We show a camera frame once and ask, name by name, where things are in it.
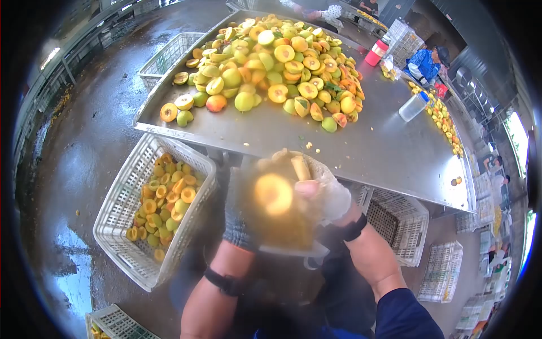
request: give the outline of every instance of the wet concrete floor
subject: wet concrete floor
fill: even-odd
[[[182,277],[145,292],[97,245],[92,227],[115,176],[142,135],[132,128],[133,116],[147,96],[138,70],[176,34],[205,32],[228,14],[223,1],[189,0],[138,18],[136,30],[96,56],[77,78],[71,100],[49,130],[36,189],[21,208],[26,220],[23,242],[43,300],[69,337],[85,338],[85,312],[111,303],[161,338],[179,336],[182,297],[170,287]],[[404,270],[415,292],[423,277],[423,260],[427,262],[429,239],[450,241],[455,236],[447,223],[446,239],[437,236],[440,225],[430,225],[435,236],[428,233],[422,264]],[[470,252],[477,251],[476,241],[469,240]],[[477,255],[464,255],[463,262],[474,257],[477,260]],[[470,266],[465,275],[475,274]],[[470,296],[470,289],[460,290],[458,285],[456,295],[462,297],[457,303],[454,300],[454,312]],[[439,306],[428,309],[447,333],[457,320],[450,320]]]

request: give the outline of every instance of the hat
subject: hat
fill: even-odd
[[[449,68],[450,67],[450,52],[448,51],[448,48],[444,46],[437,46],[436,50],[437,50],[438,58],[440,59],[441,63],[447,68]]]

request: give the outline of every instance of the window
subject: window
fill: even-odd
[[[512,145],[515,148],[515,152],[518,155],[518,163],[520,167],[520,175],[525,178],[525,163],[527,162],[527,134],[523,129],[523,125],[519,120],[518,113],[514,112],[508,119],[504,121],[506,129],[510,133],[512,139]]]

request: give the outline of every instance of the blue jacket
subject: blue jacket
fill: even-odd
[[[440,63],[434,63],[431,58],[431,50],[420,49],[412,56],[412,58],[406,60],[406,67],[404,69],[405,73],[411,77],[418,79],[419,77],[411,74],[408,65],[410,63],[418,66],[418,70],[422,73],[422,76],[429,82],[431,82],[440,71]]]

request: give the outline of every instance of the wooden handle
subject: wooden handle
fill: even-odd
[[[311,172],[308,170],[307,163],[302,156],[295,156],[291,159],[291,161],[299,181],[312,179]]]

